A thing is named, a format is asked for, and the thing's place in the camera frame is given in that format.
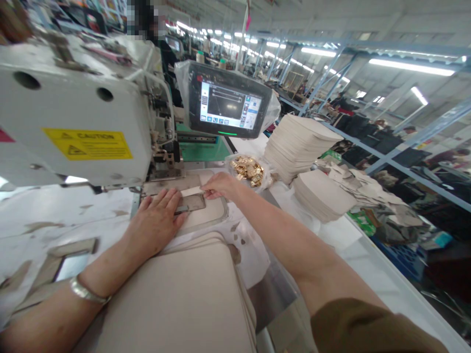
factory floor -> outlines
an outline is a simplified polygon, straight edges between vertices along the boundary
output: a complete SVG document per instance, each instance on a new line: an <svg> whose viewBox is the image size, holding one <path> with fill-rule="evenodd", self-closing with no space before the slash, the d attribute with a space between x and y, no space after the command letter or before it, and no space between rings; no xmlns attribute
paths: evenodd
<svg viewBox="0 0 471 353"><path fill-rule="evenodd" d="M259 353L317 353L311 332L311 318L303 298L295 300L281 315L271 322L266 333L257 335Z"/></svg>

blue crate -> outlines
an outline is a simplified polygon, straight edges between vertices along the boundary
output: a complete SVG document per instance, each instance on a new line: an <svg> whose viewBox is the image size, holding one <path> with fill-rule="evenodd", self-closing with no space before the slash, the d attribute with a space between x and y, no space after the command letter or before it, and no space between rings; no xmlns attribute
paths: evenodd
<svg viewBox="0 0 471 353"><path fill-rule="evenodd" d="M424 249L418 247L417 251L414 252L407 245L388 246L375 236L370 237L370 239L406 278L417 282L422 280L423 270L427 262L427 252Z"/></svg>

sleeve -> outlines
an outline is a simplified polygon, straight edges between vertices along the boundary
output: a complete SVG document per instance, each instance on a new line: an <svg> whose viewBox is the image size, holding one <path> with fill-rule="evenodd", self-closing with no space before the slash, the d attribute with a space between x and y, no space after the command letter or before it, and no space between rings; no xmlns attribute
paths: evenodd
<svg viewBox="0 0 471 353"><path fill-rule="evenodd" d="M400 314L357 299L327 303L312 318L319 353L447 353L430 336Z"/></svg>

hand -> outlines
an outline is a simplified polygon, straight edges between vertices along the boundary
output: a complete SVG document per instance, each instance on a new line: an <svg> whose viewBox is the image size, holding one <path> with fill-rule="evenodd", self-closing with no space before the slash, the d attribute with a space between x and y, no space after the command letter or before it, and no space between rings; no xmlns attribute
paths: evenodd
<svg viewBox="0 0 471 353"><path fill-rule="evenodd" d="M234 200L237 195L237 188L242 184L232 175L219 172L211 177L208 182L201 187L205 192L205 198L213 200L224 196L227 199Z"/></svg>
<svg viewBox="0 0 471 353"><path fill-rule="evenodd" d="M176 189L164 189L142 201L122 239L142 261L162 251L185 222L188 213L174 219L181 197Z"/></svg>

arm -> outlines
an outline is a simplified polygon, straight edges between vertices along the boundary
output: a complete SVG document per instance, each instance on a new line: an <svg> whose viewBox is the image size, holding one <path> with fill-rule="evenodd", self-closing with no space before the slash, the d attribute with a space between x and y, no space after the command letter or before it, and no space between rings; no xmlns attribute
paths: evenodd
<svg viewBox="0 0 471 353"><path fill-rule="evenodd" d="M326 303L355 298L387 309L378 296L327 244L292 216L226 173L202 187L205 197L234 201L263 242L293 276L311 316Z"/></svg>
<svg viewBox="0 0 471 353"><path fill-rule="evenodd" d="M163 190L153 199L147 197L123 237L79 275L80 283L100 297L116 293L182 226L186 214L173 217L180 197L175 189ZM101 308L101 304L75 295L66 283L2 332L0 348L2 352L70 351Z"/></svg>

